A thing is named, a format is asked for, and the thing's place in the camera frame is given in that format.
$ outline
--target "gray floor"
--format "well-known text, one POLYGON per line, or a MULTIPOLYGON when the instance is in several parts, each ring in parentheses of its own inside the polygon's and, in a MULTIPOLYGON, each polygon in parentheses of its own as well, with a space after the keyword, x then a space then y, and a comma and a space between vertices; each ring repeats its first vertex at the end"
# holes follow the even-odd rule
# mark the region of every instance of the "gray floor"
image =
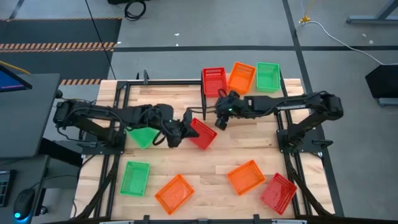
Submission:
MULTIPOLYGON (((123 16, 106 0, 88 0, 94 17, 123 16)), ((308 5, 310 0, 303 0, 308 5)), ((388 0, 317 0, 308 15, 329 33, 350 45, 398 45, 397 26, 345 24, 350 14, 373 15, 388 0)), ((0 0, 0 19, 11 15, 17 0, 0 0)), ((300 0, 289 0, 294 21, 301 18, 300 0)), ((25 0, 17 18, 89 17, 82 0, 25 0)), ((296 23, 302 46, 339 45, 315 24, 296 23)), ((282 1, 276 0, 151 0, 147 13, 136 22, 123 19, 118 47, 168 47, 217 45, 292 45, 282 1)), ((384 63, 397 63, 398 52, 369 52, 384 63)), ((347 217, 398 220, 398 173, 395 158, 398 110, 380 108, 371 98, 364 76, 377 63, 356 52, 304 52, 314 91, 327 90, 341 97, 345 116, 323 127, 347 217)), ((224 66, 235 61, 279 63, 285 78, 301 78, 295 52, 123 52, 114 53, 117 78, 135 78, 146 69, 151 78, 198 78, 202 67, 224 66)), ((92 100, 98 86, 63 86, 66 98, 92 100)), ((68 130, 75 137, 77 130, 68 130)), ((46 136, 61 139, 51 123, 46 136)), ((67 219, 73 190, 53 192, 62 203, 36 223, 67 219)))

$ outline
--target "yellow-black hazard tape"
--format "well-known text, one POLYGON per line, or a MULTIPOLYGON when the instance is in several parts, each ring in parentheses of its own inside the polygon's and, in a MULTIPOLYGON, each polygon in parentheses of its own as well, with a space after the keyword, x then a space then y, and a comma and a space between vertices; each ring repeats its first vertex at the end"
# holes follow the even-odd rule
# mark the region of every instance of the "yellow-black hazard tape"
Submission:
POLYGON ((61 85, 98 85, 102 78, 64 79, 61 85))
POLYGON ((1 52, 78 52, 78 51, 113 51, 114 42, 80 42, 80 43, 32 43, 0 44, 1 52))
MULTIPOLYGON (((37 18, 37 19, 0 19, 0 21, 59 21, 59 20, 87 20, 87 19, 91 19, 90 17, 80 17, 80 18, 47 18, 47 19, 43 19, 43 18, 37 18)), ((122 19, 122 17, 94 17, 93 19, 122 19)))

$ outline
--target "monitor screen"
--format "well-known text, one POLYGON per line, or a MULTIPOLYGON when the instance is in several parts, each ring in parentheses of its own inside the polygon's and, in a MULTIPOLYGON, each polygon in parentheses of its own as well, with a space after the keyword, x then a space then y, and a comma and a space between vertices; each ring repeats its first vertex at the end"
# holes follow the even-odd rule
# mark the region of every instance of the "monitor screen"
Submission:
POLYGON ((26 88, 32 87, 5 67, 0 66, 0 92, 25 90, 26 88))

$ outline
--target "wooden tabletop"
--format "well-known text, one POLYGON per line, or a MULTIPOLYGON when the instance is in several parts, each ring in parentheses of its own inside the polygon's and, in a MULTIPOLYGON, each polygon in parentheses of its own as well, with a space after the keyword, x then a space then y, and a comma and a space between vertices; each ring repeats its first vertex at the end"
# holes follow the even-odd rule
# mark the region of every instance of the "wooden tabletop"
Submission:
MULTIPOLYGON (((285 79, 289 96, 301 95, 303 88, 300 79, 285 79)), ((97 105, 112 106, 116 81, 103 80, 99 88, 97 105)), ((264 95, 252 89, 249 95, 264 95)), ((283 96, 281 91, 267 94, 271 97, 283 96)), ((207 105, 213 105, 215 99, 208 99, 207 105)), ((201 106, 199 85, 173 86, 132 86, 129 106, 165 103, 174 107, 174 119, 182 119, 189 106, 201 106)), ((292 111, 295 123, 308 116, 308 110, 292 111)), ((200 114, 194 117, 202 120, 200 114)), ((204 123, 218 135, 210 147, 203 151, 188 139, 184 139, 177 148, 169 149, 166 141, 159 146, 140 149, 127 138, 126 150, 119 163, 118 178, 113 203, 112 220, 142 220, 144 215, 150 219, 242 219, 259 214, 261 218, 293 218, 293 206, 290 203, 280 216, 260 200, 272 176, 278 172, 286 177, 287 172, 283 155, 279 152, 274 115, 258 119, 230 119, 228 127, 222 131, 215 127, 215 114, 207 114, 204 123), (226 174, 254 159, 266 182, 248 193, 238 196, 227 180, 226 174), (150 164, 150 174, 145 196, 130 197, 119 193, 127 161, 150 164), (194 188, 193 196, 173 215, 168 215, 156 201, 154 195, 177 174, 182 174, 194 188)), ((98 121, 107 126, 109 122, 98 121)), ((333 205, 326 182, 321 160, 312 154, 301 154, 307 186, 318 201, 331 213, 333 205)), ((89 161, 80 173, 75 202, 78 214, 83 210, 98 188, 103 156, 89 161)), ((301 191, 297 191, 300 211, 304 214, 301 191)), ((105 213, 108 192, 105 193, 101 214, 105 213)))

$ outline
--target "table leg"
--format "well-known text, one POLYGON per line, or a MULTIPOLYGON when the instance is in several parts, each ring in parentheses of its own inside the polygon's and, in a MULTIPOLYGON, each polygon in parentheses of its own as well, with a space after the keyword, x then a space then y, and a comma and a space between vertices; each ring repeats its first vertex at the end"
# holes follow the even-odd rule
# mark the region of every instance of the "table leg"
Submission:
POLYGON ((46 138, 42 139, 39 154, 49 155, 53 159, 58 159, 77 167, 80 167, 83 162, 80 153, 72 151, 46 138))
POLYGON ((348 16, 347 23, 391 23, 398 22, 398 16, 390 16, 390 14, 398 7, 398 0, 390 0, 375 16, 348 16))

